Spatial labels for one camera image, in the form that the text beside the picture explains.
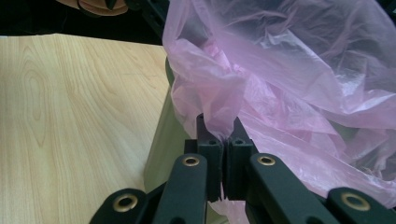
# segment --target bin liner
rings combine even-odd
[[[163,45],[178,119],[260,152],[313,192],[396,205],[396,29],[374,0],[171,0]],[[242,203],[213,204],[232,223]]]

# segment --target trash bag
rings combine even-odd
[[[177,117],[194,137],[204,113],[218,139],[239,117],[313,192],[350,187],[393,207],[395,37],[374,0],[172,0],[163,45]],[[213,206],[245,220],[241,203]]]

